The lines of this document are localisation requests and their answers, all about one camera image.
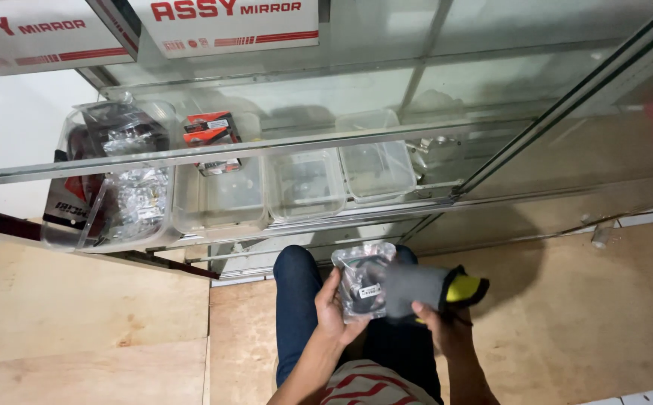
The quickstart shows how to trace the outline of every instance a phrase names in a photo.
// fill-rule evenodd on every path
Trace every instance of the blue jeans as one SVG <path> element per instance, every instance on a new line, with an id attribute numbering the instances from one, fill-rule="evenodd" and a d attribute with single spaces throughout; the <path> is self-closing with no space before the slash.
<path id="1" fill-rule="evenodd" d="M 402 263 L 417 263 L 417 256 L 406 246 L 397 245 L 396 255 Z M 274 263 L 274 279 L 277 282 L 277 386 L 281 386 L 318 323 L 314 298 L 322 289 L 322 278 L 311 253 L 292 245 L 279 253 Z M 428 329 L 393 324 L 386 318 L 373 319 L 367 326 L 363 358 L 391 368 L 443 404 L 432 333 Z"/>

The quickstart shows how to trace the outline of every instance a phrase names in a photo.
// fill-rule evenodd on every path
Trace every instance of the red and white striped shirt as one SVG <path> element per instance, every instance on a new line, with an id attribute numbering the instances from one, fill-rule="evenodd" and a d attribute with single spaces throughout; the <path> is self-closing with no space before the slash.
<path id="1" fill-rule="evenodd" d="M 326 384 L 320 405 L 438 405 L 426 391 L 370 360 L 345 363 Z"/>

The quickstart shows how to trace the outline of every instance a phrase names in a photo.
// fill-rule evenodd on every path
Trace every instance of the person's left hand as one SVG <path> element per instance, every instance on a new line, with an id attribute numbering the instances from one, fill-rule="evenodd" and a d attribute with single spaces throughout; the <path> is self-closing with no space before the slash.
<path id="1" fill-rule="evenodd" d="M 316 317 L 319 319 L 317 329 L 320 329 L 330 339 L 346 346 L 362 333 L 370 319 L 366 316 L 349 324 L 344 323 L 342 302 L 337 293 L 341 279 L 342 275 L 335 267 L 324 282 L 322 290 L 316 294 L 314 304 L 316 305 Z"/>

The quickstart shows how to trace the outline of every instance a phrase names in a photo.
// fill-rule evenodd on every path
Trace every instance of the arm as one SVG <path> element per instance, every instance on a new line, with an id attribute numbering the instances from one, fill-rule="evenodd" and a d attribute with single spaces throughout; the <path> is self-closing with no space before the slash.
<path id="1" fill-rule="evenodd" d="M 316 295 L 314 305 L 319 324 L 306 343 L 296 366 L 268 405 L 318 404 L 344 348 L 369 323 L 368 318 L 351 324 L 344 323 L 342 305 L 337 297 L 341 278 L 339 270 L 334 268 Z"/>
<path id="2" fill-rule="evenodd" d="M 427 324 L 434 344 L 447 357 L 450 404 L 499 405 L 476 357 L 471 327 L 459 322 L 447 324 L 433 309 L 417 301 L 412 303 L 412 309 Z M 469 310 L 459 316 L 470 320 Z"/>

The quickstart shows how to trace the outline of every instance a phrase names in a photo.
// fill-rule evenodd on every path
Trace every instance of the barcode label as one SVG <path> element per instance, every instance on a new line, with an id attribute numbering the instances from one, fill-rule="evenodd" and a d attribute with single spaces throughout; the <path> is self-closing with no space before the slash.
<path id="1" fill-rule="evenodd" d="M 137 211 L 139 219 L 153 218 L 161 215 L 159 207 L 141 208 Z"/>
<path id="2" fill-rule="evenodd" d="M 206 123 L 206 125 L 209 127 L 209 129 L 226 128 L 229 126 L 229 121 L 227 120 L 209 121 L 208 123 Z"/>
<path id="3" fill-rule="evenodd" d="M 370 285 L 369 287 L 364 287 L 359 289 L 359 298 L 366 299 L 371 296 L 378 296 L 381 293 L 381 285 L 376 283 L 375 285 Z"/>

